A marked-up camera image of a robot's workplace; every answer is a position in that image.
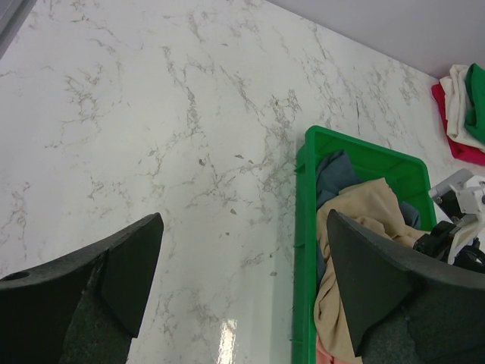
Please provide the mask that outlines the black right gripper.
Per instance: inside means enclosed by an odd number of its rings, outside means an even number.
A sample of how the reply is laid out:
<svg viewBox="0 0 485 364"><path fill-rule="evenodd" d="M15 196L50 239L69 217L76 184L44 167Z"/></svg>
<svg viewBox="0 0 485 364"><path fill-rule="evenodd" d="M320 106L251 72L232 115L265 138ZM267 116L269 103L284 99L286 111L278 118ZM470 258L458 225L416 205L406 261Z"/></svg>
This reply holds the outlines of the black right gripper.
<svg viewBox="0 0 485 364"><path fill-rule="evenodd" d="M484 252L475 237L451 254L457 230L441 221L411 249L330 212L336 280L363 362L484 361L484 275L476 272L484 271Z"/></svg>

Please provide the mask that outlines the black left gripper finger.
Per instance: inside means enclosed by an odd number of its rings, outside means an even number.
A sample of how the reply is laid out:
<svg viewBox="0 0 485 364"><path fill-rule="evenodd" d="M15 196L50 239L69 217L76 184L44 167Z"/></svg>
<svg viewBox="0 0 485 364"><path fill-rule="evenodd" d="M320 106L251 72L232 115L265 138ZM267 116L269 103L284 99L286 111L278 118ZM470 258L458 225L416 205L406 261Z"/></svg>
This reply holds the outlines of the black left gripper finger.
<svg viewBox="0 0 485 364"><path fill-rule="evenodd" d="M3 363L125 363L138 337L164 222L150 214L1 279Z"/></svg>

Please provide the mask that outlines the beige t shirt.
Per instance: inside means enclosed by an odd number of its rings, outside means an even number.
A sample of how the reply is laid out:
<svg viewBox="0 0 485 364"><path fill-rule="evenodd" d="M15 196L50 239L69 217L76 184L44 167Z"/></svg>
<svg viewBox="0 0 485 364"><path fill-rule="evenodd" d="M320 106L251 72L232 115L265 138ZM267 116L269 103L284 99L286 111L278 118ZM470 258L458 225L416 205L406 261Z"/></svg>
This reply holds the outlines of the beige t shirt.
<svg viewBox="0 0 485 364"><path fill-rule="evenodd" d="M326 262L326 271L314 304L315 327L328 353L342 363L361 363L361 358L353 352L330 252L327 219L332 209L374 233L409 248L424 232L405 224L396 194L383 178L347 187L317 211L317 239Z"/></svg>

